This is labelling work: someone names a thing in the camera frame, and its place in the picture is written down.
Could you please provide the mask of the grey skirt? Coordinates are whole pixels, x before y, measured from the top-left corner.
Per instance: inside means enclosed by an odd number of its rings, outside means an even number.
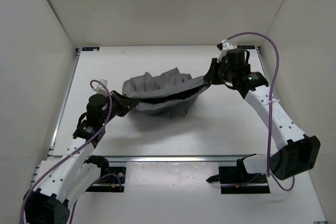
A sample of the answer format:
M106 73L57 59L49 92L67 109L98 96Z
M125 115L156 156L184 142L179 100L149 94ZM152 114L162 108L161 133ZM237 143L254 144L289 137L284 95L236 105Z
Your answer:
M123 83L122 94L139 100L132 109L133 113L177 119L186 117L198 96L210 86L204 76L193 78L189 73L174 68L159 76L146 72L132 77Z

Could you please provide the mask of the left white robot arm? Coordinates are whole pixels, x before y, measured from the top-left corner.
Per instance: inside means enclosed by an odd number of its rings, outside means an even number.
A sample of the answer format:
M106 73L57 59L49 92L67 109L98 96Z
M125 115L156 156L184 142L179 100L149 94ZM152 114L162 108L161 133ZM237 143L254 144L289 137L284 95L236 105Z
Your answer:
M27 191L21 223L67 223L79 197L92 184L111 176L108 160L93 155L106 132L105 126L114 117L125 116L139 102L115 91L89 98L66 154Z

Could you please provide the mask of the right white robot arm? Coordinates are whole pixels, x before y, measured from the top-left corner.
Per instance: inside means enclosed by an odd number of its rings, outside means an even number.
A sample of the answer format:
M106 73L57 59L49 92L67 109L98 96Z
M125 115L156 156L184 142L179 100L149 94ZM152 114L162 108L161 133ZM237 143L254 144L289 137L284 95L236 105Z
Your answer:
M274 141L277 148L274 154L268 150L243 158L242 165L235 169L236 178L248 182L254 174L269 173L285 180L313 169L321 146L319 139L308 136L293 122L273 96L264 75L252 72L248 60L249 53L243 48L222 48L204 77L210 84L224 84L238 91L259 115L268 129L268 141Z

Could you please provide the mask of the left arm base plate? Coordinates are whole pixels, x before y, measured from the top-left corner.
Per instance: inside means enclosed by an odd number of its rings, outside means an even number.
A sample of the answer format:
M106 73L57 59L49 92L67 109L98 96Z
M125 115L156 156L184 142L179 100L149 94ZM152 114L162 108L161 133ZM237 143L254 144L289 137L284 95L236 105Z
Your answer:
M97 183L91 185L86 192L123 193L126 171L127 168L125 166L109 167L110 176L101 178Z

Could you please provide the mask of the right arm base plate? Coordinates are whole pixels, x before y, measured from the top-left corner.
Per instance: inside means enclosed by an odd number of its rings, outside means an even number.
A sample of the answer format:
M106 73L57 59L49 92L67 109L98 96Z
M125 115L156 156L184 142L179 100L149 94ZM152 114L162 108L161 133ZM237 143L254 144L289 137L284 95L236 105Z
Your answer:
M210 176L208 183L220 183L222 195L269 194L266 175L248 174L238 166L220 166L217 175Z

